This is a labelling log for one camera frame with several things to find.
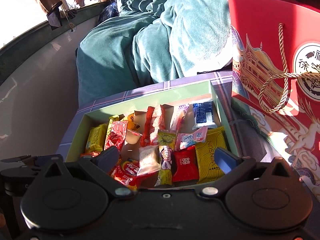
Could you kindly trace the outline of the white jelly cup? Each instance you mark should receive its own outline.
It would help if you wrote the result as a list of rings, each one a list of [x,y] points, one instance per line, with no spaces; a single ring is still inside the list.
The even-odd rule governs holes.
[[[125,141],[128,144],[134,145],[140,140],[141,136],[142,134],[140,134],[139,132],[128,129],[126,132]]]

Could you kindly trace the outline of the blue white snack packet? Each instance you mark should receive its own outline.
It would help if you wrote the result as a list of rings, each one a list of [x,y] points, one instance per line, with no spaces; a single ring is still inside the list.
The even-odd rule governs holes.
[[[208,128],[217,128],[214,121],[213,102],[193,103],[194,125],[193,130],[207,126]]]

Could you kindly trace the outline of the red crinkled snack packet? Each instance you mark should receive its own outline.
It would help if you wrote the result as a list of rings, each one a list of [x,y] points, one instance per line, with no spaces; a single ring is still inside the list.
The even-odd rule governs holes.
[[[115,146],[119,152],[121,151],[127,134],[127,125],[127,120],[112,122],[111,131],[105,140],[104,150],[107,150],[111,146]]]

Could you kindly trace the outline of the clear bag rice cracker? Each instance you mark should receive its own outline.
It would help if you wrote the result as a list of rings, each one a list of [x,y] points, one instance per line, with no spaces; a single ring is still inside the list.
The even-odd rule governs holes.
[[[157,145],[139,148],[139,170],[137,176],[152,174],[161,169],[158,162],[159,150]]]

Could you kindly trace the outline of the green cardboard box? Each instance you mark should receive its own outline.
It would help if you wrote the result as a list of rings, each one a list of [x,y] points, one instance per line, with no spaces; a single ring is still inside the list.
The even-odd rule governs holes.
[[[230,92],[225,93],[221,85],[215,85],[210,80],[204,80],[171,89],[153,91],[140,97],[133,97],[133,92],[129,91],[129,99],[116,101],[115,103],[112,103],[111,99],[106,97],[105,104],[94,104],[75,115],[68,129],[70,147],[65,152],[65,162],[74,163],[78,161],[80,155],[85,151],[89,130],[95,125],[107,122],[112,115],[130,114],[137,111],[136,121],[140,126],[143,126],[147,108],[164,105],[167,111],[165,121],[169,122],[174,106],[206,100],[213,102],[216,110],[215,121],[225,129],[224,136],[227,149],[234,155],[240,156],[239,146],[236,144],[236,132],[231,129],[229,124],[231,104],[227,101],[227,96],[230,94]]]

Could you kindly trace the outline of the pink white snack packet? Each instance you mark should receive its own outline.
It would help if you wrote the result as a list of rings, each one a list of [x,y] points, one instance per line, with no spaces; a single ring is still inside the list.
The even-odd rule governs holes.
[[[176,138],[175,150],[180,151],[197,143],[205,142],[208,132],[208,127],[204,126],[197,129],[193,133],[178,133]]]

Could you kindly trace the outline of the red gift bag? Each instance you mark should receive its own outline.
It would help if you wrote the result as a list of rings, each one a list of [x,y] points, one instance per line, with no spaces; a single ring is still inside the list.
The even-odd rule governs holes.
[[[319,197],[319,9],[228,0],[232,106]]]

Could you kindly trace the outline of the orange yellow snack packet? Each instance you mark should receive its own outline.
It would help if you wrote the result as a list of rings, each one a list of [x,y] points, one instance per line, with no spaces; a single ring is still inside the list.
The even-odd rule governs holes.
[[[134,122],[134,117],[135,117],[134,113],[131,113],[127,116],[127,120],[128,120],[127,129],[130,129],[132,131],[137,131],[139,130],[140,125]]]

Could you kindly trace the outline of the yellow biscuit packet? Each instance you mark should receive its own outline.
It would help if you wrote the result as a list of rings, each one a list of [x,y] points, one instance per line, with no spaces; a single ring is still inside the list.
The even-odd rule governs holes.
[[[107,124],[100,124],[97,127],[93,127],[89,132],[85,152],[101,152],[104,148],[106,132]]]
[[[124,118],[124,114],[113,115],[113,116],[109,117],[109,122],[108,122],[108,127],[107,127],[106,136],[108,136],[108,135],[111,133],[112,123],[115,122],[115,121],[121,121],[123,118]]]

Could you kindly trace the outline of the small red packet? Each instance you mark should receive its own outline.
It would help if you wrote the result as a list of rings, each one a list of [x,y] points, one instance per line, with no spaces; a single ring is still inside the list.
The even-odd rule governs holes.
[[[199,168],[195,146],[190,146],[180,151],[174,152],[174,174],[173,182],[199,180]]]

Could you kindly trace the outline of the teal blanket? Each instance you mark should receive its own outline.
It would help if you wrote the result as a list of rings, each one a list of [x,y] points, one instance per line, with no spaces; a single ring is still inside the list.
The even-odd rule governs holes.
[[[228,0],[117,0],[76,55],[78,99],[220,70],[232,59]]]

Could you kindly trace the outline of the red orange wrapper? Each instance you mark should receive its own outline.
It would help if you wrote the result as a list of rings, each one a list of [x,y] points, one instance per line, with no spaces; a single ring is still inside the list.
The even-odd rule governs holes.
[[[146,113],[144,132],[140,139],[140,146],[158,144],[158,132],[165,130],[165,109],[163,105],[149,106]]]

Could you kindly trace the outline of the yellow green candy packet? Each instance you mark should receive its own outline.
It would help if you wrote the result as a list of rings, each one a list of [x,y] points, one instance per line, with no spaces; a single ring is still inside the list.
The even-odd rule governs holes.
[[[176,144],[176,134],[159,131],[158,135],[159,160],[161,168],[158,172],[155,187],[172,186],[172,156]]]

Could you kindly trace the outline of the purple plaid tablecloth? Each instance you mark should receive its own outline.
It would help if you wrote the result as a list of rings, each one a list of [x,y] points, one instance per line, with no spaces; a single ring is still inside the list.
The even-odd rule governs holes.
[[[223,106],[227,120],[235,135],[235,142],[243,155],[249,155],[257,161],[270,162],[273,158],[273,148],[266,139],[245,120],[240,118],[233,109],[231,109],[231,91],[232,91],[232,72],[219,71],[205,74],[199,74],[193,77],[184,77],[181,79],[165,81],[163,83],[154,83],[152,85],[139,87],[125,92],[113,94],[107,97],[99,97],[97,100],[90,101],[81,105],[71,121],[56,153],[67,157],[68,150],[71,147],[72,139],[76,129],[84,114],[102,107],[114,105],[115,103],[125,102],[130,99],[140,98],[144,95],[155,95],[157,92],[170,91],[183,85],[190,85],[197,81],[210,81],[217,92],[217,96]]]

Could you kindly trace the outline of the red Skittles packet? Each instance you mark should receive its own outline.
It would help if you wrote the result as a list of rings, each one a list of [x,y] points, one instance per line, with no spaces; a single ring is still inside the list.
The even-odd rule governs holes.
[[[141,178],[137,176],[138,171],[139,162],[133,159],[127,159],[115,166],[111,177],[132,191],[137,191],[141,184]]]

